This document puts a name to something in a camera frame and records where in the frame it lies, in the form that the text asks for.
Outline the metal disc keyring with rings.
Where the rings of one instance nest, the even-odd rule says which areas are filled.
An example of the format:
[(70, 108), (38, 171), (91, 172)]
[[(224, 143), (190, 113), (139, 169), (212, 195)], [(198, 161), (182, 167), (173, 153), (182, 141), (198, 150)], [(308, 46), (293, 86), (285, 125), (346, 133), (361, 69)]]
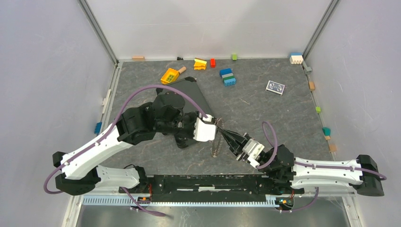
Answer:
[(219, 155), (221, 148), (222, 148), (223, 136), (219, 132), (219, 129), (224, 127), (224, 120), (222, 117), (217, 118), (216, 127), (217, 127), (217, 131), (216, 131), (215, 139), (212, 142), (212, 149), (211, 149), (211, 156), (213, 158), (216, 158)]

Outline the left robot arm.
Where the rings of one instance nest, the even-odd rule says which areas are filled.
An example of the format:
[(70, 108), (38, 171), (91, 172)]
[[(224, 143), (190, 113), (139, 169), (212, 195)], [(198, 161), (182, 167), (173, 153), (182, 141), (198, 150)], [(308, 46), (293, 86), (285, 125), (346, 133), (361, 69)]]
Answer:
[(56, 188), (70, 195), (82, 195), (99, 187), (125, 187), (136, 192), (148, 188), (144, 168), (118, 169), (100, 164), (114, 154), (156, 133), (193, 139), (199, 111), (184, 112), (184, 98), (174, 92), (158, 95), (153, 102), (126, 109), (116, 124), (111, 124), (85, 147), (69, 154), (56, 152), (55, 167), (62, 173), (55, 177)]

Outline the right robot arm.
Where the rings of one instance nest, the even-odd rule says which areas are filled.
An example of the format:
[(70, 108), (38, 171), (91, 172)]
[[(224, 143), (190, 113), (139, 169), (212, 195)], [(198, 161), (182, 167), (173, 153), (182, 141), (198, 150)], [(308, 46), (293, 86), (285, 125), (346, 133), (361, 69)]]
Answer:
[(363, 196), (384, 196), (377, 163), (369, 155), (346, 161), (318, 161), (294, 156), (285, 145), (274, 145), (269, 151), (245, 133), (218, 128), (237, 160), (244, 161), (265, 174), (275, 193), (306, 188), (353, 188)]

